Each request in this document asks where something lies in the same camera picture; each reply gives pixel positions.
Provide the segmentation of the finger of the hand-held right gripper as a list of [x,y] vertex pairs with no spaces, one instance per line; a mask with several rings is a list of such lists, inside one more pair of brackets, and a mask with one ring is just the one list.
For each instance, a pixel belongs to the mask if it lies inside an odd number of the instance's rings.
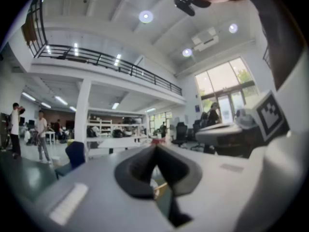
[[205,128],[201,128],[201,130],[216,130],[216,129],[232,129],[232,130],[241,130],[241,127],[236,123],[219,123],[212,126],[208,126]]
[[200,144],[218,146],[219,137],[236,135],[241,132],[242,129],[239,127],[220,127],[220,128],[206,127],[200,129],[195,134],[195,136],[197,142],[199,142]]

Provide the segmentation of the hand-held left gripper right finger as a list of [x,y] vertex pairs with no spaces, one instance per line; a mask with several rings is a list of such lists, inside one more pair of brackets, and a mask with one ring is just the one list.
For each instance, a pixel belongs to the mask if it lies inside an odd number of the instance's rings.
[[172,191],[160,232],[242,232],[240,223],[261,173],[265,148],[248,159],[158,145],[158,166]]

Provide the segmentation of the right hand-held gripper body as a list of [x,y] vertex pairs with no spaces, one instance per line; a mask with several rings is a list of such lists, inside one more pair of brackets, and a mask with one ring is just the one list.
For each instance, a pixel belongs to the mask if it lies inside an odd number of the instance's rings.
[[241,129],[239,137],[253,143],[268,144],[281,134],[285,116],[272,90],[259,94],[238,110],[235,125]]

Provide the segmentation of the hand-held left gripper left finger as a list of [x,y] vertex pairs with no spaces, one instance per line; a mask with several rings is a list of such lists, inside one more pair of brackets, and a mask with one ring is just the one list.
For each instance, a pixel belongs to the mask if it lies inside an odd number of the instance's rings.
[[116,182],[116,166],[140,151],[133,148],[81,165],[49,186],[36,208],[62,232],[173,231],[154,200],[133,198]]

